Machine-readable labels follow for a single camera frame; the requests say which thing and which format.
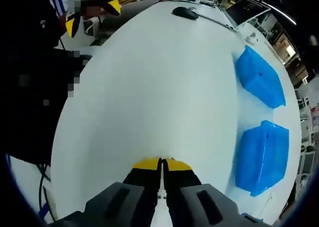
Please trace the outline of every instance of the yellow object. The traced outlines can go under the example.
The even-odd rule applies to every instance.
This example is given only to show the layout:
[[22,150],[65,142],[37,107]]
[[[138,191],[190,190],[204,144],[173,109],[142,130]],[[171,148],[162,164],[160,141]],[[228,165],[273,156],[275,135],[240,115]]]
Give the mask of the yellow object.
[[68,32],[69,36],[72,38],[72,27],[74,23],[75,18],[68,20],[65,22],[66,31]]
[[169,171],[187,171],[192,170],[190,166],[185,164],[182,161],[176,161],[174,159],[166,159],[168,164],[168,170]]
[[136,163],[133,168],[145,169],[145,170],[157,170],[158,169],[159,158],[153,157],[144,159],[143,161]]
[[110,4],[118,13],[118,15],[121,14],[121,5],[119,3],[119,0],[112,0],[110,2],[108,2],[108,4]]

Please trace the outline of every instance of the white table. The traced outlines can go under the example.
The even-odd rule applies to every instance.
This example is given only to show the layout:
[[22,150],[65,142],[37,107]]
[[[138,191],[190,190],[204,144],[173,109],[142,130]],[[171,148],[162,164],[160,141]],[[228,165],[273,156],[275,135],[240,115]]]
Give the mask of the white table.
[[[301,142],[288,74],[258,33],[253,48],[276,69],[287,102],[272,111],[235,77],[233,59],[244,51],[244,38],[201,17],[172,15],[178,6],[197,7],[230,25],[218,9],[160,2],[100,48],[67,100],[55,134],[51,175],[60,218],[84,210],[90,198],[123,181],[134,163],[152,156],[186,162],[202,183],[235,200],[240,212],[266,222],[278,217],[296,177]],[[242,28],[244,36],[252,30]],[[264,119],[290,130],[286,176],[271,189],[271,200],[268,192],[252,198],[233,183],[236,141]],[[274,209],[275,216],[269,214]]]

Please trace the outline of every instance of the computer mouse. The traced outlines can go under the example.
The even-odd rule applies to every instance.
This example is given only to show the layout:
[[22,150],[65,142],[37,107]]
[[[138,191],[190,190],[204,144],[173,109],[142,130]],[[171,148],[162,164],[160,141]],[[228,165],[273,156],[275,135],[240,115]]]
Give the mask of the computer mouse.
[[182,6],[179,6],[175,9],[173,9],[172,13],[174,15],[181,16],[181,17],[184,17],[187,19],[197,19],[198,18],[198,14],[196,14],[195,12],[190,10],[189,8],[182,7]]

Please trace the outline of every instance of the white tabletop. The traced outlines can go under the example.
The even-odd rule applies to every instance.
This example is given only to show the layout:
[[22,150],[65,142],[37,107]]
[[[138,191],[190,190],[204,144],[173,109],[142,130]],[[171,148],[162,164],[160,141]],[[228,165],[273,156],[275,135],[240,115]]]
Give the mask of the white tabletop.
[[[235,200],[241,212],[258,208],[267,216],[263,209],[271,204],[269,197],[251,198],[234,187],[232,172],[237,139],[264,119],[290,130],[286,176],[271,190],[281,198],[277,206],[287,201],[297,173],[301,131],[284,66],[262,40],[253,46],[282,81],[287,105],[272,111],[235,77],[233,59],[245,45],[240,34],[202,17],[194,21],[172,15],[178,6],[197,7],[201,14],[230,24],[218,9],[160,2],[101,46],[83,70],[56,130],[51,174],[60,218],[84,210],[90,198],[123,181],[134,163],[152,156],[186,162],[202,183]],[[251,29],[247,25],[243,32]],[[249,209],[243,198],[255,208]]]

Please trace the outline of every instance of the blue plastic box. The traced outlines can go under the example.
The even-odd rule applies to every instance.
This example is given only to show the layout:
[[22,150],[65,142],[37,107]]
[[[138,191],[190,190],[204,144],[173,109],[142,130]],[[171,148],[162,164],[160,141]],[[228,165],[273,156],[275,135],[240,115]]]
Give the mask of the blue plastic box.
[[248,45],[235,64],[236,74],[247,91],[268,107],[286,105],[283,87],[276,71]]
[[289,130],[270,121],[244,132],[239,143],[235,184],[257,196],[283,179]]

